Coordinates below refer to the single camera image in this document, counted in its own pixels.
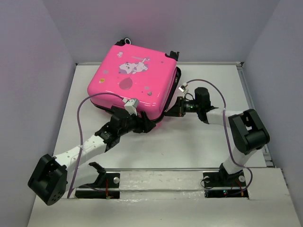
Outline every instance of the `gray wall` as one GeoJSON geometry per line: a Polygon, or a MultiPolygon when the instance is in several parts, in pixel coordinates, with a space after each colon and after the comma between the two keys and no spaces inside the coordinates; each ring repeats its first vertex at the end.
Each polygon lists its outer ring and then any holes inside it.
{"type": "Polygon", "coordinates": [[[251,95],[271,135],[303,224],[303,1],[281,0],[245,64],[251,95]]]}
{"type": "Polygon", "coordinates": [[[180,61],[244,61],[279,0],[44,0],[76,62],[129,36],[180,61]]]}
{"type": "Polygon", "coordinates": [[[41,0],[1,0],[0,33],[0,226],[25,227],[27,181],[53,151],[75,65],[41,0]]]}

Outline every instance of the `cartoon sticker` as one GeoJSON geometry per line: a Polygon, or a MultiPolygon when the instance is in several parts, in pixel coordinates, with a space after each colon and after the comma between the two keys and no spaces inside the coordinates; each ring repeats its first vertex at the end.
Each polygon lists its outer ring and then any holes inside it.
{"type": "Polygon", "coordinates": [[[121,58],[123,55],[123,52],[119,52],[119,54],[117,54],[118,58],[121,58]]]}
{"type": "Polygon", "coordinates": [[[129,63],[126,62],[122,65],[119,65],[119,73],[122,74],[130,74],[129,77],[123,79],[119,86],[123,90],[128,90],[133,86],[133,80],[131,79],[131,75],[137,72],[145,72],[148,70],[148,64],[144,64],[147,59],[144,58],[142,62],[129,63]]]}

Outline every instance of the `pink suitcase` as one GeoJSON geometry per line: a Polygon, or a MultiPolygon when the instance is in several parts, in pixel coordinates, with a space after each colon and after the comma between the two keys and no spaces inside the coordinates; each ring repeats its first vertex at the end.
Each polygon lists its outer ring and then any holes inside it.
{"type": "MultiPolygon", "coordinates": [[[[137,98],[138,113],[145,111],[157,123],[162,120],[181,76],[178,54],[171,51],[167,55],[121,40],[109,50],[88,86],[88,94],[110,92],[127,99],[137,98]]],[[[109,113],[124,107],[115,96],[95,96],[91,102],[109,113]]]]}

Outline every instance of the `white table surface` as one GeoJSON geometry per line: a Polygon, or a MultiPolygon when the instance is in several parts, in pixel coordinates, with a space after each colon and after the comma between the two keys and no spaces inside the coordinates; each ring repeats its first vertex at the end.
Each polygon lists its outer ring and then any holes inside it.
{"type": "Polygon", "coordinates": [[[124,189],[145,191],[121,193],[119,200],[60,199],[52,206],[37,197],[28,227],[300,227],[281,170],[252,172],[249,200],[204,198],[201,172],[122,172],[124,189]]]}
{"type": "MultiPolygon", "coordinates": [[[[241,81],[236,66],[232,65],[180,65],[180,83],[190,79],[206,79],[214,83],[223,93],[227,110],[247,110],[241,81]]],[[[64,112],[54,154],[61,154],[80,143],[76,112],[79,103],[88,96],[87,86],[98,69],[98,65],[78,65],[64,112]]],[[[219,94],[210,85],[193,82],[196,87],[208,88],[214,106],[222,107],[219,94]]],[[[176,91],[171,105],[175,103],[176,91]]],[[[82,106],[80,121],[84,139],[89,138],[110,119],[110,115],[96,108],[89,100],[82,106]]],[[[161,126],[147,134],[129,133],[120,143],[105,154],[90,160],[104,168],[218,168],[228,157],[222,126],[207,125],[199,121],[194,113],[183,118],[165,117],[161,126]]],[[[250,167],[266,167],[262,150],[248,161],[250,167]]]]}

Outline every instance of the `purple cable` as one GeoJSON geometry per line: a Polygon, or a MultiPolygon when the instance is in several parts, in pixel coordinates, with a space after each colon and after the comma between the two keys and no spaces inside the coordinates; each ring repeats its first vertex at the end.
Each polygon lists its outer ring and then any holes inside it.
{"type": "Polygon", "coordinates": [[[105,191],[103,191],[103,190],[99,190],[99,189],[97,189],[97,188],[90,187],[90,186],[87,185],[87,184],[85,184],[84,187],[90,188],[90,189],[92,189],[92,190],[94,190],[94,191],[97,191],[97,192],[105,192],[105,191]]]}
{"type": "Polygon", "coordinates": [[[250,172],[250,181],[249,181],[249,183],[247,184],[247,186],[246,186],[244,189],[242,189],[241,191],[236,192],[236,193],[233,193],[233,194],[230,194],[229,196],[240,194],[240,193],[246,191],[247,188],[250,186],[250,184],[251,184],[251,182],[252,182],[252,171],[251,171],[250,168],[238,164],[238,163],[235,161],[235,159],[233,158],[231,143],[230,143],[230,141],[229,141],[229,136],[228,136],[228,132],[227,132],[227,126],[226,126],[226,119],[225,119],[225,109],[226,109],[226,101],[225,101],[225,98],[224,98],[223,94],[221,93],[221,91],[220,91],[214,84],[212,84],[211,82],[209,82],[209,81],[207,81],[207,80],[204,80],[204,79],[191,79],[191,80],[189,80],[189,81],[186,82],[186,83],[189,84],[190,82],[193,82],[193,81],[202,81],[202,82],[208,83],[208,84],[210,84],[211,86],[213,86],[214,89],[216,89],[216,90],[219,92],[219,94],[221,95],[221,98],[222,98],[223,103],[224,103],[224,109],[223,109],[223,127],[224,127],[226,142],[227,142],[227,146],[228,146],[228,151],[229,151],[229,154],[230,154],[230,156],[231,156],[232,162],[233,162],[236,166],[241,167],[241,168],[246,168],[246,169],[250,172]]]}
{"type": "Polygon", "coordinates": [[[83,133],[82,133],[82,128],[81,128],[81,124],[80,124],[80,108],[83,105],[83,103],[95,96],[99,96],[99,95],[112,95],[112,96],[116,96],[118,98],[121,98],[123,100],[123,98],[119,95],[113,94],[113,93],[109,93],[109,92],[102,92],[102,93],[96,93],[93,94],[91,96],[86,97],[85,99],[83,99],[83,101],[80,103],[78,110],[77,110],[77,122],[78,122],[78,127],[79,127],[79,132],[80,132],[80,151],[79,151],[79,155],[77,158],[77,162],[76,162],[76,166],[75,166],[75,171],[74,171],[74,175],[72,176],[72,180],[71,180],[71,186],[70,189],[68,190],[67,193],[67,198],[69,199],[69,197],[71,196],[72,190],[73,190],[73,185],[75,183],[75,179],[76,179],[76,175],[77,175],[77,171],[78,171],[78,167],[79,167],[79,163],[80,163],[80,159],[81,159],[81,154],[82,154],[82,145],[83,145],[83,133]]]}

